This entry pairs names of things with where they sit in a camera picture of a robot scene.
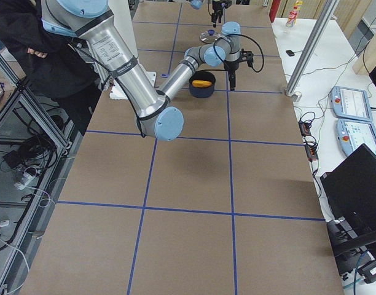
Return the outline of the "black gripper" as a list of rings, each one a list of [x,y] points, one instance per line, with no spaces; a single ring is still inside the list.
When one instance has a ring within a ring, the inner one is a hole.
[[[211,5],[213,10],[211,22],[214,27],[217,27],[217,20],[218,23],[221,23],[222,14],[225,9],[228,9],[232,5],[232,0],[212,0]]]
[[[254,55],[250,50],[241,49],[239,52],[235,52],[226,56],[223,61],[224,69],[229,73],[229,88],[230,91],[235,90],[236,87],[236,73],[240,63],[247,63],[249,68],[253,68]]]

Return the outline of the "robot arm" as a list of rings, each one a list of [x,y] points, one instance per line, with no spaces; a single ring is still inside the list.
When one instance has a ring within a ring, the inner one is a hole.
[[[204,3],[203,0],[191,0],[190,5],[194,9],[200,9]],[[224,11],[232,5],[231,0],[219,0],[208,1],[208,13],[211,17],[211,23],[213,28],[217,27],[217,24],[221,24]]]
[[[114,24],[108,1],[42,1],[42,22],[46,31],[78,37],[93,49],[93,60],[103,67],[126,94],[136,116],[141,136],[172,141],[182,132],[182,112],[171,101],[199,66],[223,65],[235,88],[240,63],[253,67],[253,54],[241,49],[237,22],[226,22],[212,44],[191,47],[159,88],[154,88],[137,56],[130,50]]]

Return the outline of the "person's hand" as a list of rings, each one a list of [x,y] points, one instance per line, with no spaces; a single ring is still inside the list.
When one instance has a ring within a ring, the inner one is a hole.
[[[28,47],[27,53],[30,54],[30,55],[37,56],[39,58],[46,58],[47,57],[47,53],[40,52],[38,50],[34,50],[31,47]]]

